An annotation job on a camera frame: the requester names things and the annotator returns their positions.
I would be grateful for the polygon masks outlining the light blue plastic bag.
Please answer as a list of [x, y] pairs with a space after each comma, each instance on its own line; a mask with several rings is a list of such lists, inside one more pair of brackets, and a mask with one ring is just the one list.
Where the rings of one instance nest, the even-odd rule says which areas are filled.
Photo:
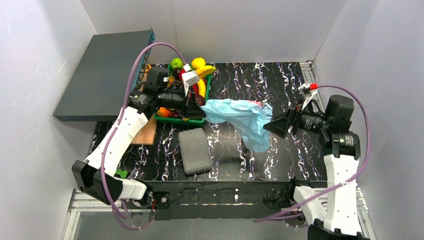
[[267, 102], [233, 99], [209, 99], [201, 109], [211, 124], [227, 122], [241, 135], [247, 149], [263, 153], [270, 147], [270, 135], [264, 125], [270, 123], [273, 107]]

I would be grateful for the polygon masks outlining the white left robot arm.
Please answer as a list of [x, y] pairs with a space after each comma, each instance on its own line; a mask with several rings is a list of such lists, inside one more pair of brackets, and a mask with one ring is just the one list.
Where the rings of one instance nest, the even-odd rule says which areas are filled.
[[116, 177], [118, 165], [137, 133], [160, 108], [177, 109], [181, 119], [204, 118], [196, 97], [205, 83], [187, 64], [178, 76], [151, 67], [146, 80], [126, 93], [117, 120], [85, 160], [76, 160], [72, 173], [79, 190], [107, 205], [118, 200], [141, 200], [148, 187], [141, 181]]

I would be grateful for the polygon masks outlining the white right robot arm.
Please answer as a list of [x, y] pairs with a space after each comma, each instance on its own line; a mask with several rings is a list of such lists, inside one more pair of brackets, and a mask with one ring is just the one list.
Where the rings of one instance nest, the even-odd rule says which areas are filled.
[[309, 240], [364, 240], [357, 216], [356, 181], [361, 156], [360, 139], [350, 131], [354, 101], [332, 95], [324, 112], [312, 112], [312, 104], [301, 99], [295, 108], [272, 118], [264, 129], [284, 138], [289, 128], [319, 134], [327, 172], [327, 206], [318, 199], [300, 207], [308, 223]]

